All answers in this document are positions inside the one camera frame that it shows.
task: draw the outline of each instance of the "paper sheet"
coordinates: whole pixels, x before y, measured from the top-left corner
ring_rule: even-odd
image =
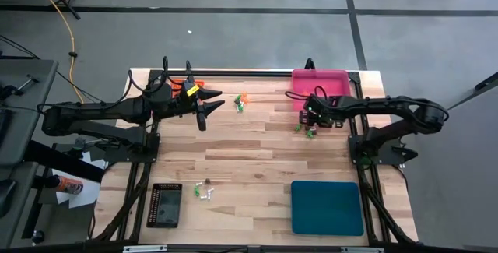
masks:
[[[95,160],[92,161],[90,158],[90,152],[85,152],[83,153],[83,158],[81,159],[84,162],[90,163],[96,167],[99,167],[101,169],[104,169],[104,161],[103,160]],[[68,201],[69,200],[69,208],[75,208],[78,206],[85,206],[88,204],[92,204],[96,201],[96,199],[99,197],[99,190],[100,190],[100,184],[82,179],[80,177],[76,177],[70,174],[67,174],[65,172],[59,171],[59,170],[53,170],[52,173],[54,175],[59,175],[59,176],[64,176],[67,178],[73,178],[76,180],[80,180],[83,182],[83,190],[77,194],[77,195],[72,195],[64,192],[55,192],[57,196],[57,201],[59,204]]]

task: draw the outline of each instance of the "pink plastic bin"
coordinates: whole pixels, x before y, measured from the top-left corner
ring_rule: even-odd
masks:
[[[345,70],[293,70],[293,92],[303,95],[314,93],[316,86],[323,86],[328,96],[351,95],[348,72]],[[293,100],[295,111],[303,110],[304,101]]]

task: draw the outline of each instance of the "wooden table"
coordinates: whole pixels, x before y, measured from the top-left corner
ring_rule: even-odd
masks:
[[[150,69],[132,69],[135,81],[146,84]],[[360,72],[365,97],[384,97],[381,74]],[[344,128],[319,129],[316,139],[295,132],[297,112],[284,96],[290,78],[195,77],[205,88],[222,90],[213,100],[226,103],[209,115],[208,128],[200,132],[194,115],[162,120],[160,155],[153,164],[147,192],[140,243],[153,244],[280,244],[366,245],[361,237],[295,235],[291,231],[289,186],[295,180],[354,181]],[[247,91],[251,102],[238,114],[233,100]],[[132,87],[130,97],[140,92]],[[370,126],[382,127],[389,116],[369,116]],[[118,121],[118,127],[129,127]],[[99,234],[123,203],[129,163],[117,163],[103,178],[96,204]],[[384,204],[409,237],[416,240],[409,197],[401,175],[391,166],[379,166]],[[210,178],[210,202],[194,196],[196,182]],[[177,229],[146,227],[150,190],[154,183],[184,185]],[[372,216],[377,236],[381,231],[377,212]],[[132,230],[135,209],[128,219]]]

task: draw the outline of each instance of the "gray floor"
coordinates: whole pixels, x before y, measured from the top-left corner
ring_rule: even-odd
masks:
[[[354,1],[358,9],[498,9],[496,0]],[[76,3],[188,8],[346,7],[345,0],[77,0]],[[0,0],[0,4],[46,5],[47,0]],[[171,67],[183,67],[189,59],[194,67],[300,69],[306,58],[312,57],[321,69],[358,69],[348,16],[81,13],[82,19],[76,21],[66,15],[79,53],[75,82],[104,100],[120,96],[128,68],[160,67],[165,54]],[[359,16],[358,22],[367,67],[381,71],[388,94],[426,97],[452,105],[497,70],[496,17]],[[0,34],[42,58],[60,61],[61,72],[68,72],[70,41],[56,13],[0,12]],[[4,45],[0,47],[8,54],[18,54]],[[75,100],[75,94],[67,83],[56,79],[48,101],[66,100]],[[70,140],[50,139],[39,130],[35,138],[46,144]],[[442,191],[424,181],[427,172],[416,162],[406,169],[419,238],[426,244],[463,247],[453,235],[450,218],[441,209],[443,204],[438,204],[441,199],[438,194]],[[76,215],[64,206],[46,208],[44,213],[38,227],[46,230],[47,244],[85,238],[89,208],[80,209]],[[72,230],[66,230],[68,217],[73,216],[78,217],[79,223],[72,221]]]

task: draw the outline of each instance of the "blue cutting board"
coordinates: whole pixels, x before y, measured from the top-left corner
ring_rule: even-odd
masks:
[[[356,183],[294,181],[290,197],[295,234],[363,235]]]

